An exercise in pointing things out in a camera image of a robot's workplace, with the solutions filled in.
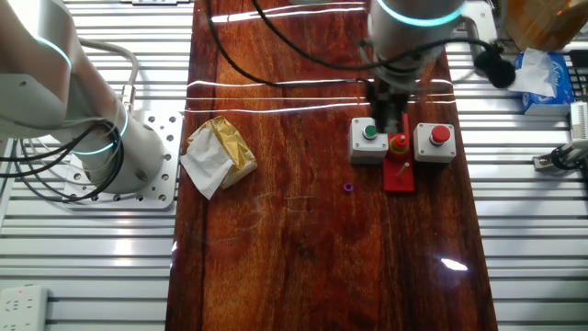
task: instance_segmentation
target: red button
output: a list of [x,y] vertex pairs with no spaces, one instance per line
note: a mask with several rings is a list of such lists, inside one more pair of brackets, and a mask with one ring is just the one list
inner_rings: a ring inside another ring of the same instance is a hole
[[443,125],[437,125],[431,131],[431,137],[435,143],[444,143],[451,137],[451,131]]

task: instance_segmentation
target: metal mounting plate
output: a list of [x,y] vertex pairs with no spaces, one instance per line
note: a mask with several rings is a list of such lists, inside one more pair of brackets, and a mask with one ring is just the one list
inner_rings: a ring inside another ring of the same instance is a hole
[[[97,195],[97,200],[88,199],[76,203],[66,203],[65,206],[72,210],[160,211],[169,208],[174,202],[175,179],[177,178],[184,118],[177,112],[162,113],[157,111],[135,111],[133,116],[154,129],[164,144],[164,154],[162,155],[164,163],[157,176],[136,193],[100,193]],[[72,156],[71,165],[82,166],[82,162]],[[73,166],[69,167],[67,178],[73,182],[89,182],[85,173]],[[64,193],[80,197],[94,188],[92,185],[81,186],[65,183]]]

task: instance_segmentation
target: purple ring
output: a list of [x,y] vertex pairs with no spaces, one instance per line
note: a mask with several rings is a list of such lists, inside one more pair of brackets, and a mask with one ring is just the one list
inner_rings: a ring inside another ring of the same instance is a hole
[[345,190],[345,192],[351,193],[353,192],[353,184],[346,183],[345,185],[343,185],[343,189]]

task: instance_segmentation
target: white power strip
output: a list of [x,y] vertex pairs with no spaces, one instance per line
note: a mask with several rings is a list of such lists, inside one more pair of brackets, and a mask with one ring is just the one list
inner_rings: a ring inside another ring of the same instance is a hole
[[0,307],[0,331],[43,331],[47,289],[31,285],[3,290]]
[[570,105],[571,146],[574,149],[588,147],[588,105],[577,101]]

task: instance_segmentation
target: tissue box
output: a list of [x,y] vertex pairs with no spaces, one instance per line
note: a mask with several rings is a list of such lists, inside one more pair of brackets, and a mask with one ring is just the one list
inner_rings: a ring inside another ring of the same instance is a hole
[[[520,69],[523,64],[523,53],[514,60],[514,68]],[[570,74],[563,55],[550,52],[553,64],[555,97],[544,97],[535,93],[523,93],[523,109],[526,115],[568,115],[570,103],[574,102],[571,89]]]

